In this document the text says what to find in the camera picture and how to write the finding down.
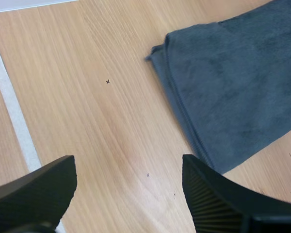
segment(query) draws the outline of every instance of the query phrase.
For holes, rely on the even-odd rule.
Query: gray microfiber cloth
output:
[[[195,155],[220,173],[291,130],[291,0],[169,33],[148,59]]]

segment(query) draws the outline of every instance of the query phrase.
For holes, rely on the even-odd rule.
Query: white baseboard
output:
[[[76,0],[0,0],[0,12],[58,4],[69,1]]]

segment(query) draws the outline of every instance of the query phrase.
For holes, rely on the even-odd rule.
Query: wood grain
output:
[[[0,186],[28,173],[0,92]]]
[[[80,0],[0,13],[0,52],[42,164],[76,156],[68,233],[194,232],[181,187],[191,150],[144,58],[170,31],[266,2]],[[288,151],[291,133],[227,177],[291,201]]]

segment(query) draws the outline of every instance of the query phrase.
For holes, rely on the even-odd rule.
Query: black plastic part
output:
[[[183,156],[182,185],[196,232],[291,233],[291,204],[244,188]]]
[[[0,233],[27,224],[55,229],[77,187],[73,156],[64,156],[0,187]]]

